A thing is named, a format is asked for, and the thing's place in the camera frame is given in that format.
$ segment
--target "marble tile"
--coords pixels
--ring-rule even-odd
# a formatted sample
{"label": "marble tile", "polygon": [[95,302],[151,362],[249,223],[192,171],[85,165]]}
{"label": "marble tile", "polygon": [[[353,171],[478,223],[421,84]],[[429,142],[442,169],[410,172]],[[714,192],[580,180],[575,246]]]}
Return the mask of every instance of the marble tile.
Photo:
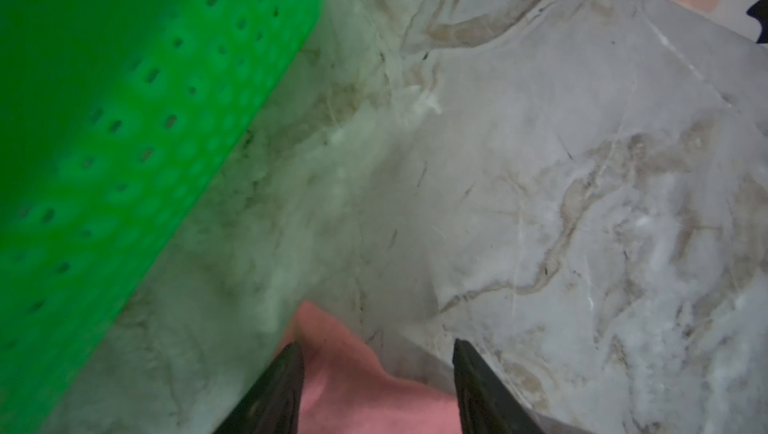
{"label": "marble tile", "polygon": [[43,432],[210,432],[304,298],[542,423],[760,432],[765,86],[668,0],[327,0]]}

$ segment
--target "green basket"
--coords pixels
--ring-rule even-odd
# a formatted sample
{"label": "green basket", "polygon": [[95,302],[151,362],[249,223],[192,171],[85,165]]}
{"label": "green basket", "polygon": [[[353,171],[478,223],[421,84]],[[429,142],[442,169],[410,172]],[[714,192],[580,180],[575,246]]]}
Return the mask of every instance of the green basket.
{"label": "green basket", "polygon": [[37,429],[322,0],[0,0],[0,432]]}

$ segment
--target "black shape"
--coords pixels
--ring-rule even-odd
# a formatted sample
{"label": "black shape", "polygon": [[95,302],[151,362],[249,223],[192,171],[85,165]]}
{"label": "black shape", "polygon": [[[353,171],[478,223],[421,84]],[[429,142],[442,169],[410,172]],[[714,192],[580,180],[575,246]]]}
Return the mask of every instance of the black shape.
{"label": "black shape", "polygon": [[757,44],[768,44],[768,0],[758,0],[747,11],[746,15],[749,15],[763,27],[763,33],[760,34],[760,38],[757,39]]}
{"label": "black shape", "polygon": [[304,358],[288,345],[266,368],[214,434],[296,434]]}
{"label": "black shape", "polygon": [[453,345],[453,377],[464,434],[544,434],[465,340]]}

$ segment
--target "pink cloth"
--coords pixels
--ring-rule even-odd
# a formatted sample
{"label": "pink cloth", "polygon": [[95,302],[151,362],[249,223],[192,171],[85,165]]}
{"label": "pink cloth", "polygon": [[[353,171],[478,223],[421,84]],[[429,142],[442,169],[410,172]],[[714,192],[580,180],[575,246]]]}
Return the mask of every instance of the pink cloth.
{"label": "pink cloth", "polygon": [[299,341],[305,378],[299,434],[460,434],[458,403],[382,369],[341,322],[303,303],[280,348]]}

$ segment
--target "green container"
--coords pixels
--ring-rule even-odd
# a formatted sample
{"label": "green container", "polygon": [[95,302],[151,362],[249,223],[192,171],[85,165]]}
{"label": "green container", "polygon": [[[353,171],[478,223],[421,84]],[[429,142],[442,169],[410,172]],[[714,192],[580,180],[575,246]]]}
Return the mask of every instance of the green container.
{"label": "green container", "polygon": [[322,0],[0,0],[0,432],[33,432]]}

